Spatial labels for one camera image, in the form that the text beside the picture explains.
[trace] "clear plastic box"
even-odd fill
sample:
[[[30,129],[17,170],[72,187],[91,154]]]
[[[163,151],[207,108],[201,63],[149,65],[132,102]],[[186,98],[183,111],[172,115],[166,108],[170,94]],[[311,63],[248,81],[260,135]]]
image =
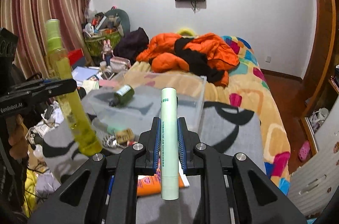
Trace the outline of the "clear plastic box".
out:
[[[122,71],[111,79],[114,88],[106,87],[91,95],[90,103],[99,120],[110,130],[132,129],[139,135],[151,128],[154,117],[160,117],[161,90],[173,87],[177,90],[178,117],[185,117],[189,130],[198,131],[203,107],[206,77],[191,74],[167,72],[152,73]],[[123,85],[133,87],[135,94],[124,107],[111,107],[109,101],[113,92]]]

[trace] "silver bolt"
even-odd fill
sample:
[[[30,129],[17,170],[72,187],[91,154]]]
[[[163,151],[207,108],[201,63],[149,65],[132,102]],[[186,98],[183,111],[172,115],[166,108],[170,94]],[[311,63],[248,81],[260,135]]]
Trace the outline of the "silver bolt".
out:
[[[136,151],[139,151],[143,148],[144,148],[144,145],[141,144],[141,143],[136,143],[136,144],[133,145],[133,149],[135,149]]]
[[[238,153],[238,154],[236,155],[236,158],[237,158],[239,161],[244,161],[247,157],[246,157],[246,155],[243,154],[243,153]]]
[[[104,156],[101,153],[96,153],[93,155],[92,159],[96,162],[102,160],[102,158],[104,158]]]
[[[206,145],[204,143],[196,144],[195,147],[200,151],[203,151],[204,149],[206,149]]]

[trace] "green basket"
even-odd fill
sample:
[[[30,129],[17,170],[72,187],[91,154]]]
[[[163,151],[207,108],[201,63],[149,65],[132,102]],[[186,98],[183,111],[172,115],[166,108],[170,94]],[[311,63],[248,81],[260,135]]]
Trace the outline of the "green basket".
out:
[[[100,57],[102,54],[102,46],[104,45],[104,40],[110,40],[112,49],[118,44],[121,36],[119,32],[114,32],[103,37],[96,37],[95,39],[85,40],[85,44],[89,50],[89,54],[92,57]]]

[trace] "baseboard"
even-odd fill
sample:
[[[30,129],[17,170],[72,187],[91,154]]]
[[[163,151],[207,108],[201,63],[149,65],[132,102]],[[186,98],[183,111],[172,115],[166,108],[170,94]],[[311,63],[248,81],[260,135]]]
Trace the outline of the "baseboard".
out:
[[[282,77],[282,78],[291,79],[291,80],[295,80],[295,81],[302,83],[301,77],[297,77],[297,76],[293,76],[293,75],[285,74],[285,73],[280,73],[280,72],[276,72],[276,71],[272,71],[272,70],[266,70],[266,69],[261,69],[261,71],[262,71],[263,74],[266,74],[266,75]]]

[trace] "orange puffer jacket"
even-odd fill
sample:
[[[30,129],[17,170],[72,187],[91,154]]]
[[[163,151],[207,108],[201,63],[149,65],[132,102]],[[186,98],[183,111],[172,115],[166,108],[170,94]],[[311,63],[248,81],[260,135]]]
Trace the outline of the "orange puffer jacket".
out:
[[[169,70],[189,72],[188,63],[173,54],[174,43],[181,37],[181,35],[175,33],[156,35],[150,40],[148,48],[138,55],[137,61],[148,62],[152,59],[151,68],[154,72]],[[214,83],[215,85],[228,85],[227,70],[236,67],[239,64],[239,58],[221,37],[208,33],[192,39],[184,47],[184,49],[188,48],[206,54],[209,67],[225,71],[221,81]]]

